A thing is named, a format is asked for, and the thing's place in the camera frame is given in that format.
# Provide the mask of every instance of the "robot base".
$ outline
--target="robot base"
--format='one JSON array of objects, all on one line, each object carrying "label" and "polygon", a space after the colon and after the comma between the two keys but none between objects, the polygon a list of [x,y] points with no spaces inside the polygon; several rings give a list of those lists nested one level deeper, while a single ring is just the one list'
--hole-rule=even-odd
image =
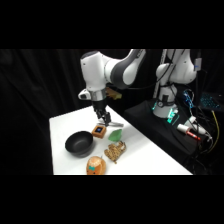
[{"label": "robot base", "polygon": [[176,105],[173,106],[167,106],[167,107],[159,107],[158,105],[156,105],[153,114],[157,117],[160,118],[169,118],[169,114],[170,114],[170,110],[173,109],[174,107],[176,107]]}]

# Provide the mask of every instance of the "brown box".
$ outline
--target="brown box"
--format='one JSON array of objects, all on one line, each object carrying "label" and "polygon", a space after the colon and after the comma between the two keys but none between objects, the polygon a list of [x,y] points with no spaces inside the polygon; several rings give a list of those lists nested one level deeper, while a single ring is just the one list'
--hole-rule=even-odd
[{"label": "brown box", "polygon": [[92,135],[97,138],[103,138],[106,133],[107,128],[103,126],[96,126],[92,131]]}]

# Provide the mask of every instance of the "white table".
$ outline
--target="white table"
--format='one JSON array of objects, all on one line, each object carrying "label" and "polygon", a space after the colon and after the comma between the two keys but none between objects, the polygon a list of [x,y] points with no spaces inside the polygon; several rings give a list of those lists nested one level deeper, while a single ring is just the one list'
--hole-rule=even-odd
[{"label": "white table", "polygon": [[127,150],[118,159],[117,165],[104,155],[104,150],[112,143],[108,140],[109,135],[120,129],[118,127],[108,127],[104,139],[94,137],[94,150],[86,158],[76,158],[66,151],[68,137],[79,131],[92,132],[98,123],[93,107],[88,107],[50,119],[55,175],[86,175],[86,165],[92,156],[103,156],[107,164],[105,175],[191,175],[110,107],[107,107],[107,111],[112,121],[124,124],[121,140],[126,143]]}]

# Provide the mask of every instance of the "green light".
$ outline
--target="green light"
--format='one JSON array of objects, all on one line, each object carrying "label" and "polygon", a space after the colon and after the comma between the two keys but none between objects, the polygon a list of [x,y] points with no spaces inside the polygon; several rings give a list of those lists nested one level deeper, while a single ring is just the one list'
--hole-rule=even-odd
[{"label": "green light", "polygon": [[169,115],[168,115],[168,120],[167,120],[167,122],[168,122],[168,123],[171,123],[174,117],[175,117],[175,113],[173,112],[173,109],[171,109],[171,110],[170,110],[170,113],[169,113]]},{"label": "green light", "polygon": [[155,110],[155,108],[156,108],[156,105],[157,105],[157,102],[155,103],[155,105],[154,105],[154,107],[152,108],[152,110]]}]

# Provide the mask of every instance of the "green object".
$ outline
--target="green object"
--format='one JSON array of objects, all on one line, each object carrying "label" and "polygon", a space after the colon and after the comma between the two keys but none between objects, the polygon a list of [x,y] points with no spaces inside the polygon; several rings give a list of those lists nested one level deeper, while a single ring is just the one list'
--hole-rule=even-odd
[{"label": "green object", "polygon": [[121,133],[122,129],[113,131],[108,139],[112,142],[119,142],[121,140]]}]

